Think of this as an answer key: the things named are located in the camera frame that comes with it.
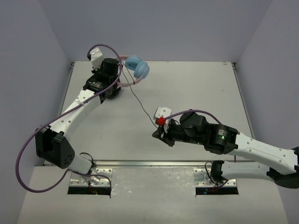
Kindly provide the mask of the pink blue cat-ear headphones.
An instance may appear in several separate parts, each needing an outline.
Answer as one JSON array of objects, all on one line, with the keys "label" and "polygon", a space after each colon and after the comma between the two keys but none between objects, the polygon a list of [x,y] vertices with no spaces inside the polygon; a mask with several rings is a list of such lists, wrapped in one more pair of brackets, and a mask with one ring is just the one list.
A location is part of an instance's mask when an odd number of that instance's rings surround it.
[{"label": "pink blue cat-ear headphones", "polygon": [[125,60],[126,68],[134,71],[135,81],[128,83],[128,84],[117,82],[117,88],[129,87],[131,85],[136,85],[139,82],[141,82],[143,79],[146,78],[146,76],[148,75],[148,73],[150,71],[150,68],[145,61],[143,61],[138,56],[120,56],[120,58],[122,60]]}]

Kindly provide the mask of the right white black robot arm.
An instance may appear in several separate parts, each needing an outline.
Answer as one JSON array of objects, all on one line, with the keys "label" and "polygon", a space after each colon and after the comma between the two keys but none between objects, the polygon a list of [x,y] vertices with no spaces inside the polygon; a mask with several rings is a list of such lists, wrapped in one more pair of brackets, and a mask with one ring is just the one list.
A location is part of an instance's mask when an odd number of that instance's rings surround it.
[{"label": "right white black robot arm", "polygon": [[152,134],[168,146],[175,142],[202,145],[219,155],[239,156],[248,162],[213,161],[208,178],[221,187],[230,179],[262,179],[288,189],[299,187],[299,149],[284,149],[255,140],[221,122],[209,123],[206,112],[187,110],[175,114],[162,109],[156,112],[157,130]]}]

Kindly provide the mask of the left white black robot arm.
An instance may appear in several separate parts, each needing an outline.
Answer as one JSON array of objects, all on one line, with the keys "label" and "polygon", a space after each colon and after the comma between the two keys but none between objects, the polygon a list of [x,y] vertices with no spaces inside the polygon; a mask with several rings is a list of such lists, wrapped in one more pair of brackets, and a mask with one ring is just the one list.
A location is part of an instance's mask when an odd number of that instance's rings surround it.
[{"label": "left white black robot arm", "polygon": [[119,61],[105,58],[99,69],[92,71],[82,90],[62,117],[51,122],[36,136],[36,154],[61,169],[89,174],[93,163],[75,153],[70,144],[73,134],[85,118],[106,99],[113,99],[120,91],[117,85]]}]

